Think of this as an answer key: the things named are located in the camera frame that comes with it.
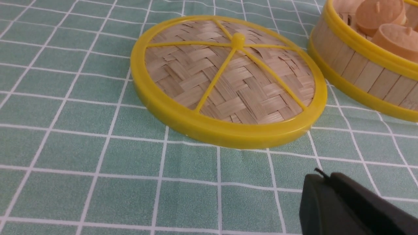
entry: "yellow plastic spoke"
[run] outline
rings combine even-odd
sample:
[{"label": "yellow plastic spoke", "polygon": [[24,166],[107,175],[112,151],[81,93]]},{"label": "yellow plastic spoke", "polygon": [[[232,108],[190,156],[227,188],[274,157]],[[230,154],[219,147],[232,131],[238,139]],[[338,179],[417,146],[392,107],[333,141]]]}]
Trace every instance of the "yellow plastic spoke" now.
[{"label": "yellow plastic spoke", "polygon": [[290,87],[285,82],[283,82],[283,80],[279,76],[276,75],[276,73],[269,66],[267,66],[263,61],[249,53],[247,50],[241,49],[241,51],[244,52],[258,66],[269,72],[277,80],[277,82],[290,94],[290,96],[296,101],[296,103],[302,108],[302,110],[306,110],[306,106],[302,103],[302,101],[295,95],[295,93],[293,93]]},{"label": "yellow plastic spoke", "polygon": [[232,40],[232,35],[228,32],[228,30],[221,24],[219,23],[219,21],[217,20],[213,20],[215,22],[215,24],[224,32],[224,34],[230,39]]},{"label": "yellow plastic spoke", "polygon": [[199,112],[202,108],[203,104],[205,103],[206,99],[208,98],[210,92],[213,90],[216,82],[218,82],[219,78],[221,77],[222,72],[227,67],[228,63],[231,61],[232,56],[237,51],[236,48],[232,48],[231,52],[229,53],[228,57],[225,59],[224,63],[219,68],[218,72],[216,73],[215,77],[213,78],[212,82],[209,84],[208,89],[206,89],[205,93],[203,94],[202,98],[200,99],[197,107],[194,109],[195,112]]},{"label": "yellow plastic spoke", "polygon": [[244,47],[278,48],[278,49],[285,49],[285,50],[292,50],[292,51],[297,50],[297,48],[293,48],[293,47],[290,47],[290,46],[270,45],[270,44],[245,44]]},{"label": "yellow plastic spoke", "polygon": [[230,43],[218,43],[218,42],[209,42],[209,41],[177,41],[177,42],[161,42],[161,43],[150,43],[147,47],[156,47],[156,46],[177,46],[177,45],[204,45],[204,46],[225,46],[231,47]]}]

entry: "miniature steamer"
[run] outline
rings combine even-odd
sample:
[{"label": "miniature steamer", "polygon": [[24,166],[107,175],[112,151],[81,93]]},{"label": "miniature steamer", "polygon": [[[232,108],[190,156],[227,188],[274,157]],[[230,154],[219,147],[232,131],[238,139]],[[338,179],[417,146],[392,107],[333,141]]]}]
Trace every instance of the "miniature steamer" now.
[{"label": "miniature steamer", "polygon": [[418,122],[414,30],[418,31],[416,1],[328,0],[312,31],[308,53],[324,76],[354,100]]}]

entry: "bamboo steamer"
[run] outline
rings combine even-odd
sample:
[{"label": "bamboo steamer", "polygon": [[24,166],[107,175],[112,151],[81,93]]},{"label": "bamboo steamer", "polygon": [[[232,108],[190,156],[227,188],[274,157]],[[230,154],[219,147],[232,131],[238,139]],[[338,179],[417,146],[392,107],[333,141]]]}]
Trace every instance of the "bamboo steamer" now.
[{"label": "bamboo steamer", "polygon": [[220,16],[190,16],[146,31],[131,54],[147,109],[193,139],[269,148],[305,134],[326,104],[315,62],[288,39]]},{"label": "bamboo steamer", "polygon": [[[405,53],[392,53],[371,42],[376,30],[362,31],[356,23],[355,13],[362,2],[328,0],[311,33],[308,54],[330,83],[354,100],[389,116],[418,122],[418,63],[399,56]],[[399,15],[405,13],[403,26],[417,29],[418,2],[404,0],[403,5],[404,11],[397,10]]]}]

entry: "green checkered tablecloth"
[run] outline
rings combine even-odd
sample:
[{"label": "green checkered tablecloth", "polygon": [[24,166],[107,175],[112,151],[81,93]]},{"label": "green checkered tablecloth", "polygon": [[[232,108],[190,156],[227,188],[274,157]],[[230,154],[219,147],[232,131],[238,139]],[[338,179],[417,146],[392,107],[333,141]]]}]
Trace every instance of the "green checkered tablecloth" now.
[{"label": "green checkered tablecloth", "polygon": [[138,36],[224,15],[300,47],[324,0],[0,0],[2,235],[301,234],[303,178],[343,172],[418,217],[418,125],[328,85],[305,136],[255,151],[191,140],[135,95]]}]

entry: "white grid line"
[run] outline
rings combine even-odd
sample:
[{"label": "white grid line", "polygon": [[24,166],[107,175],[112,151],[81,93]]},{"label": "white grid line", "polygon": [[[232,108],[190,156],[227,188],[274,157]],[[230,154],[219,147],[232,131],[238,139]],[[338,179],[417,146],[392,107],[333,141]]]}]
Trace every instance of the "white grid line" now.
[{"label": "white grid line", "polygon": [[372,184],[372,186],[373,186],[374,190],[376,191],[376,194],[377,194],[377,195],[379,195],[379,196],[382,196],[382,195],[381,195],[381,193],[380,193],[380,191],[379,191],[379,189],[377,188],[377,186],[376,186],[376,184],[375,184],[375,181],[374,181],[374,180],[373,180],[373,178],[372,178],[372,175],[370,174],[370,171],[369,171],[369,168],[367,167],[367,164],[365,163],[365,161],[364,161],[364,159],[363,159],[363,155],[362,155],[362,153],[361,153],[361,151],[360,151],[360,149],[359,149],[359,147],[358,147],[358,145],[357,145],[356,139],[355,139],[355,137],[354,137],[354,133],[353,133],[353,131],[352,131],[352,129],[351,129],[350,122],[349,122],[349,121],[348,121],[348,119],[344,116],[344,113],[342,112],[342,109],[341,109],[341,107],[339,106],[339,101],[338,101],[338,99],[337,99],[337,96],[335,95],[334,90],[333,90],[332,88],[331,88],[330,90],[331,90],[332,96],[334,97],[335,103],[336,103],[336,104],[337,104],[337,106],[338,106],[338,110],[339,110],[339,112],[340,112],[341,116],[344,118],[345,122],[347,123],[347,127],[348,127],[349,132],[350,132],[350,135],[351,135],[351,139],[353,140],[353,144],[354,144],[354,146],[355,146],[355,148],[356,148],[356,151],[357,151],[357,153],[358,153],[358,155],[359,155],[359,157],[360,157],[360,159],[361,159],[361,162],[363,163],[363,166],[364,166],[364,169],[366,170],[367,176],[369,177],[369,180],[370,180],[370,182],[371,182],[371,184]]},{"label": "white grid line", "polygon": [[[129,21],[124,21],[124,20],[117,20],[117,19],[109,19],[110,21],[119,21],[119,22],[124,22],[124,23],[131,23],[131,24],[145,24],[145,25],[156,25],[156,23],[135,23],[135,22],[129,22]],[[31,24],[31,25],[38,25],[38,26],[45,26],[45,27],[55,27],[52,25],[45,25],[45,24],[38,24],[38,23],[30,23],[30,22],[25,22],[25,21],[16,21],[16,23],[23,23],[23,24]],[[63,29],[70,29],[70,30],[76,30],[76,31],[82,31],[82,32],[89,32],[89,33],[97,33],[97,31],[92,31],[92,30],[86,30],[86,29],[79,29],[79,28],[69,28],[69,27],[62,27],[60,26],[59,28],[63,28]],[[303,34],[299,34],[299,33],[294,33],[294,32],[289,32],[289,31],[284,31],[281,30],[281,32],[285,32],[285,33],[289,33],[289,34],[294,34],[294,35],[298,35],[298,36],[303,36],[305,37],[305,35]],[[118,38],[125,38],[125,39],[129,39],[129,40],[133,40],[136,41],[138,40],[138,38],[133,38],[133,37],[128,37],[128,36],[123,36],[123,35],[118,35],[118,34],[112,34],[112,33],[105,33],[105,32],[100,32],[101,35],[107,35],[107,36],[113,36],[113,37],[118,37]]]},{"label": "white grid line", "polygon": [[[20,217],[9,217],[8,220],[12,222],[26,222],[26,223],[48,224],[48,225],[67,225],[67,226],[80,225],[80,222],[78,221],[69,221],[69,220],[46,220],[46,219],[20,218]],[[84,226],[116,228],[116,229],[131,229],[131,230],[155,229],[155,231],[201,232],[201,233],[213,233],[213,234],[218,233],[218,230],[215,230],[215,229],[182,228],[182,227],[155,227],[153,228],[151,226],[144,226],[144,225],[122,225],[122,224],[107,224],[107,223],[94,223],[94,222],[86,222]],[[230,230],[224,230],[223,234],[226,234],[226,235],[285,235],[283,233],[277,233],[277,232],[243,232],[243,231],[230,231]],[[287,233],[286,235],[300,235],[300,234]]]},{"label": "white grid line", "polygon": [[[10,67],[16,67],[16,68],[23,68],[26,69],[29,66],[24,66],[24,65],[17,65],[17,64],[8,64],[8,63],[0,63],[0,65],[3,66],[10,66]],[[63,73],[63,74],[78,74],[77,72],[71,72],[71,71],[64,71],[64,70],[57,70],[57,69],[45,69],[45,68],[40,68],[40,67],[31,67],[30,69],[35,69],[35,70],[41,70],[41,71],[49,71],[49,72],[57,72],[57,73]],[[80,73],[80,75],[88,75],[88,76],[97,76],[97,77],[104,77],[104,78],[111,78],[111,79],[116,79],[116,80],[122,80],[125,81],[124,78],[120,78],[120,77],[111,77],[111,76],[106,76],[106,75],[101,75],[101,74],[91,74],[91,73]]]},{"label": "white grid line", "polygon": [[[83,52],[89,52],[89,50],[85,50],[85,49],[74,49],[74,48],[65,48],[65,47],[48,46],[48,45],[47,46],[43,46],[43,45],[38,45],[38,44],[33,44],[33,43],[18,42],[18,41],[9,41],[9,40],[2,40],[2,39],[0,39],[0,42],[13,43],[13,44],[19,44],[19,45],[36,46],[36,47],[45,47],[45,48],[51,48],[51,49],[60,49],[60,50],[65,50],[65,51],[83,51]],[[120,56],[120,55],[106,54],[106,53],[97,52],[97,51],[91,51],[90,53],[97,54],[97,55],[103,55],[103,56],[110,56],[110,57],[130,59],[129,56]]]},{"label": "white grid line", "polygon": [[18,15],[16,16],[15,19],[13,19],[9,25],[4,29],[4,31],[2,33],[0,33],[0,38],[2,38],[7,31],[9,31],[9,29],[12,27],[12,25],[21,17],[23,16],[23,14],[25,14],[25,12],[36,2],[36,0],[33,0],[28,6],[25,7],[25,9]]},{"label": "white grid line", "polygon": [[[267,148],[266,151],[267,151],[268,163],[270,165],[271,181],[272,181],[272,184],[273,184],[273,188],[277,188],[276,175],[274,174],[274,166],[273,166],[273,161],[271,159],[270,149]],[[279,213],[279,218],[280,218],[282,231],[283,231],[284,234],[286,234],[285,219],[283,217],[283,212],[282,212],[282,209],[281,209],[281,206],[280,206],[279,193],[276,190],[274,191],[274,198],[276,200],[277,211]]]},{"label": "white grid line", "polygon": [[416,179],[416,177],[415,177],[414,173],[412,172],[411,168],[409,167],[408,163],[406,162],[405,157],[403,156],[403,154],[402,154],[401,150],[399,149],[398,143],[397,143],[397,141],[396,141],[395,136],[393,135],[392,129],[390,129],[389,125],[388,125],[388,124],[387,124],[387,123],[383,120],[383,118],[382,118],[382,116],[380,115],[380,113],[379,113],[379,112],[377,112],[377,111],[376,111],[376,113],[377,113],[377,115],[379,116],[380,120],[383,122],[383,124],[384,124],[384,125],[387,127],[387,129],[389,130],[389,133],[390,133],[390,135],[391,135],[391,137],[392,137],[392,140],[393,140],[393,143],[394,143],[394,145],[395,145],[396,151],[398,152],[398,154],[399,154],[400,158],[402,159],[403,163],[405,164],[406,168],[408,169],[409,174],[411,174],[412,179],[413,179],[413,180],[414,180],[414,182],[415,182],[415,185],[418,187],[418,181],[417,181],[417,179]]},{"label": "white grid line", "polygon": [[186,0],[183,0],[183,6],[181,7],[181,16],[184,16],[185,7],[186,7]]},{"label": "white grid line", "polygon": [[[10,4],[10,3],[0,3],[0,5],[1,4],[4,4],[4,5],[14,5],[14,6],[21,6],[21,7],[23,7],[22,5],[18,5],[18,4]],[[47,10],[47,11],[52,11],[52,12],[57,12],[57,13],[63,13],[62,11],[57,11],[57,10],[50,10],[50,9],[43,9],[43,8],[34,8],[34,7],[30,7],[30,8],[33,8],[33,9],[38,9],[38,10]],[[226,11],[230,11],[230,12],[233,12],[233,13],[235,13],[235,14],[243,14],[243,13],[241,13],[241,12],[235,12],[235,11],[232,11],[232,10],[230,10],[230,9],[226,9],[226,8],[220,8],[220,7],[214,7],[214,8],[218,8],[218,9],[222,9],[222,10],[226,10]],[[153,12],[153,13],[161,13],[162,11],[151,11],[150,10],[150,12]],[[178,14],[178,15],[181,15],[180,13],[178,13],[178,12],[164,12],[164,13],[174,13],[174,14]],[[258,15],[258,16],[261,16],[261,17],[265,17],[265,18],[269,18],[269,19],[271,19],[270,17],[268,17],[268,16],[265,16],[265,15],[261,15],[261,14],[258,14],[258,13],[253,13],[253,12],[247,12],[246,14],[253,14],[253,15]],[[93,15],[84,15],[84,14],[79,14],[79,13],[71,13],[71,15],[79,15],[79,16],[86,16],[86,17],[91,17],[91,18],[98,18],[98,19],[105,19],[105,17],[99,17],[99,16],[93,16]],[[277,18],[273,18],[274,20],[279,20],[279,21],[288,21],[288,22],[295,22],[295,23],[299,23],[299,22],[297,22],[297,21],[294,21],[294,20],[287,20],[287,19],[277,19]],[[125,21],[125,20],[118,20],[118,19],[114,19],[114,18],[109,18],[109,20],[114,20],[114,21],[119,21],[119,22],[124,22],[124,23],[131,23],[131,24],[143,24],[143,23],[138,23],[138,22],[131,22],[131,21]],[[306,25],[311,25],[311,26],[315,26],[314,24],[311,24],[311,23],[303,23],[303,24],[306,24]]]},{"label": "white grid line", "polygon": [[316,148],[315,148],[315,143],[314,143],[314,139],[312,138],[311,131],[308,131],[308,137],[309,137],[309,142],[311,143],[311,146],[312,146],[313,155],[316,158],[316,164],[318,164],[318,168],[320,170],[323,170],[321,161],[319,160],[319,157],[318,157],[318,152],[316,151]]},{"label": "white grid line", "polygon": [[[12,124],[4,124],[4,123],[3,124],[0,123],[0,127],[4,127],[4,128],[17,128],[17,129],[27,129],[27,130],[43,130],[43,131],[47,131],[48,130],[48,128],[31,127],[31,126],[24,126],[24,125],[12,125]],[[67,134],[75,134],[75,135],[86,135],[86,136],[104,137],[104,138],[107,137],[107,135],[104,135],[104,134],[86,133],[86,132],[71,131],[71,130],[52,129],[51,131],[52,132],[57,132],[57,133],[67,133]],[[164,143],[163,140],[148,139],[148,138],[138,138],[138,137],[129,137],[129,136],[120,136],[120,135],[112,135],[111,138],[124,139],[124,140],[137,140],[137,141],[155,142],[155,143]],[[190,142],[186,142],[186,141],[174,141],[174,140],[168,140],[167,143],[184,144],[184,145],[189,145],[189,146],[216,147],[214,145],[207,144],[207,143],[190,143]],[[260,150],[260,149],[248,149],[248,150],[240,150],[240,151],[253,151],[253,152],[259,152],[259,153],[266,153],[265,150]],[[361,160],[345,159],[345,158],[332,158],[332,157],[324,157],[324,156],[318,156],[318,157],[316,157],[316,156],[310,156],[310,155],[304,155],[304,154],[297,154],[297,153],[291,153],[291,152],[282,152],[282,151],[271,151],[270,150],[270,153],[271,154],[282,154],[282,155],[297,156],[297,157],[303,157],[303,158],[313,158],[313,159],[317,159],[318,158],[318,159],[321,159],[321,160],[342,161],[342,162],[351,162],[351,163],[363,163]],[[372,165],[406,167],[406,165],[404,165],[404,164],[383,163],[383,162],[373,162],[373,161],[364,161],[364,162],[366,164],[372,164]],[[413,166],[413,165],[408,165],[408,166],[410,168],[418,169],[418,166]]]},{"label": "white grid line", "polygon": [[[115,8],[116,2],[117,2],[117,0],[115,0],[113,2],[113,5],[109,9],[109,12],[107,13],[106,19],[103,21],[102,26],[100,27],[99,32],[101,32],[103,30],[103,28],[105,27],[106,22],[107,22],[107,20],[108,20],[108,18],[110,16],[110,14],[112,13],[112,10]],[[96,44],[98,38],[99,38],[99,33],[96,34],[96,38],[93,40],[93,43],[91,44],[91,46],[89,48],[89,51],[91,51],[94,48],[94,45]],[[89,55],[87,54],[86,55],[86,58],[84,59],[84,61],[82,63],[82,66],[80,67],[79,72],[81,72],[82,67],[84,66],[84,62],[87,60],[87,57],[88,56]],[[95,188],[96,183],[97,183],[97,178],[99,177],[98,175],[100,173],[100,168],[102,167],[103,158],[105,157],[105,153],[106,153],[106,150],[107,150],[107,146],[109,145],[110,136],[112,135],[113,128],[115,127],[117,115],[118,115],[119,109],[120,109],[120,104],[122,103],[123,95],[124,95],[125,90],[126,90],[126,86],[127,86],[127,82],[128,82],[129,76],[130,76],[130,69],[128,70],[128,73],[126,75],[125,83],[123,85],[122,91],[121,91],[120,96],[119,96],[119,100],[118,100],[117,105],[116,105],[116,110],[115,110],[115,113],[113,115],[113,119],[112,119],[112,122],[110,124],[110,127],[109,127],[109,132],[107,134],[106,141],[104,142],[102,152],[100,153],[100,157],[99,157],[99,160],[97,162],[96,171],[94,173],[93,180],[92,180],[92,184],[90,185],[90,189],[89,189],[89,192],[87,194],[86,202],[84,204],[83,212],[82,212],[81,218],[80,218],[80,225],[77,227],[76,235],[80,235],[81,234],[81,231],[83,229],[83,224],[84,224],[84,221],[85,221],[86,216],[87,216],[87,211],[89,209],[90,201],[92,199],[93,192],[94,192],[94,188]]]},{"label": "white grid line", "polygon": [[218,173],[218,234],[222,235],[222,172],[221,172],[221,148],[216,147],[217,173]]},{"label": "white grid line", "polygon": [[[152,218],[152,223],[151,223],[152,228],[155,228],[157,226],[158,203],[160,201],[161,184],[163,183],[164,163],[166,159],[167,140],[168,140],[169,130],[170,129],[168,128],[168,126],[166,126],[166,132],[164,134],[163,150],[161,151],[162,153],[161,153],[160,171],[158,173],[157,191],[155,192],[155,199],[154,199],[153,218]],[[154,234],[155,234],[155,229],[151,229],[150,235],[154,235]]]},{"label": "white grid line", "polygon": [[244,3],[242,0],[241,0],[241,7],[242,7],[242,13],[244,14],[244,20],[247,21],[247,15],[245,14],[245,7],[244,7]]},{"label": "white grid line", "polygon": [[[67,12],[67,14],[61,19],[61,21],[59,22],[59,24],[58,25],[61,25],[63,22],[64,22],[64,20],[67,18],[67,16],[69,15],[69,13],[73,10],[73,8],[74,8],[74,6],[75,6],[75,4],[78,2],[78,0],[76,0],[74,3],[73,3],[73,5],[71,6],[71,8],[68,10],[68,12]],[[46,40],[46,42],[44,43],[44,46],[46,46],[48,43],[49,43],[49,41],[51,40],[51,38],[53,37],[53,35],[54,35],[54,33],[56,32],[56,30],[57,30],[57,27],[55,27],[54,28],[54,30],[52,31],[52,33],[50,34],[50,36],[48,37],[48,39]],[[16,89],[16,87],[19,85],[19,83],[22,81],[22,79],[23,79],[23,77],[26,75],[26,73],[29,71],[29,69],[32,67],[32,65],[36,62],[36,60],[38,59],[38,57],[39,57],[39,55],[42,53],[42,51],[44,50],[44,48],[45,47],[42,47],[39,51],[38,51],[38,53],[35,55],[35,57],[33,58],[33,60],[32,60],[32,62],[29,64],[29,66],[26,68],[26,70],[22,73],[22,75],[19,77],[19,79],[17,80],[17,82],[15,83],[15,85],[13,86],[13,88],[12,88],[12,92]],[[69,93],[71,92],[71,87],[70,87],[70,90],[68,91],[68,93],[67,93],[67,95],[66,95],[66,97],[68,97],[69,96]],[[10,96],[11,96],[11,94],[7,94],[6,95],[6,97],[4,98],[4,100],[3,100],[3,102],[0,104],[0,109],[3,107],[3,105],[6,103],[6,101],[10,98]],[[25,176],[23,177],[23,179],[22,179],[22,181],[21,181],[21,183],[20,183],[20,185],[19,185],[19,187],[18,187],[18,189],[16,190],[16,192],[15,192],[15,194],[13,195],[13,198],[12,198],[12,200],[11,200],[11,202],[10,202],[10,204],[9,204],[9,206],[7,207],[7,210],[6,210],[6,212],[5,212],[5,219],[4,220],[2,220],[1,222],[0,222],[0,233],[1,233],[1,231],[3,230],[3,228],[4,228],[4,225],[5,225],[5,223],[6,223],[6,221],[7,221],[7,217],[9,217],[10,216],[10,213],[12,212],[12,210],[13,210],[13,207],[15,206],[15,203],[16,203],[16,201],[17,201],[17,199],[18,199],[18,197],[19,197],[19,195],[20,195],[20,192],[22,192],[22,189],[23,189],[23,187],[25,186],[25,184],[26,184],[26,182],[27,182],[27,180],[28,180],[28,178],[29,178],[29,176],[30,176],[30,174],[31,174],[31,168],[33,168],[34,166],[35,166],[35,163],[36,163],[36,161],[38,160],[38,157],[39,157],[39,155],[40,155],[40,153],[41,153],[41,151],[42,151],[42,149],[43,149],[43,146],[44,146],[44,144],[45,144],[45,142],[46,142],[46,139],[48,138],[48,136],[49,136],[49,133],[51,132],[51,129],[54,127],[54,125],[55,125],[55,122],[57,121],[57,119],[58,119],[58,116],[59,116],[59,114],[61,113],[61,110],[62,110],[62,108],[63,108],[63,106],[65,105],[65,100],[62,102],[62,104],[61,104],[61,106],[59,107],[59,109],[58,109],[58,111],[57,111],[57,113],[56,113],[56,115],[55,115],[55,117],[54,117],[54,119],[52,120],[52,123],[50,124],[50,126],[49,126],[49,128],[48,128],[48,130],[46,131],[46,133],[45,133],[45,135],[44,135],[44,137],[43,137],[43,139],[42,139],[42,141],[41,141],[41,145],[39,146],[39,148],[38,148],[38,150],[36,151],[36,154],[35,154],[35,156],[33,157],[33,159],[32,159],[32,161],[31,161],[31,164],[30,164],[30,166],[29,166],[29,170],[26,172],[26,174],[25,174]]]},{"label": "white grid line", "polygon": [[[46,168],[37,168],[37,167],[30,168],[30,167],[26,167],[26,166],[0,165],[0,169],[17,170],[17,171],[29,171],[29,170],[31,170],[33,172],[67,174],[67,175],[75,175],[75,176],[95,176],[94,172],[46,169]],[[142,179],[142,180],[156,180],[156,181],[159,180],[159,177],[157,177],[157,176],[119,175],[119,174],[105,174],[105,173],[99,173],[98,177],[117,178],[117,179]],[[254,185],[250,185],[250,184],[243,184],[243,183],[237,183],[237,182],[221,182],[219,184],[218,182],[184,179],[184,178],[169,178],[169,177],[162,177],[161,180],[162,181],[171,181],[171,182],[191,183],[191,184],[205,184],[205,185],[211,185],[211,186],[239,186],[239,187],[245,187],[245,188],[249,188],[249,189],[258,189],[258,190],[264,190],[264,191],[302,193],[301,189],[263,187],[263,186],[254,186]],[[383,196],[382,198],[386,199],[386,200],[393,200],[393,201],[416,202],[416,203],[418,203],[418,199],[412,199],[412,198],[386,197],[386,196]]]},{"label": "white grid line", "polygon": [[280,30],[279,30],[279,28],[277,27],[276,20],[274,19],[274,16],[273,16],[273,11],[271,10],[270,0],[267,0],[267,4],[268,4],[268,9],[269,9],[269,11],[270,11],[271,19],[273,20],[273,23],[274,23],[274,27],[276,27],[277,33],[280,33]]},{"label": "white grid line", "polygon": [[305,24],[307,24],[307,23],[302,23],[301,16],[299,15],[298,9],[297,9],[296,4],[295,4],[295,2],[294,2],[293,0],[292,0],[292,4],[293,4],[293,7],[295,8],[296,15],[298,16],[299,23],[301,24],[301,26],[302,26],[302,28],[303,28],[303,31],[305,31],[305,35],[306,35],[306,37],[308,38],[308,37],[309,37],[309,34],[308,34],[308,32],[306,31],[305,26],[304,26],[304,25],[305,25]]}]

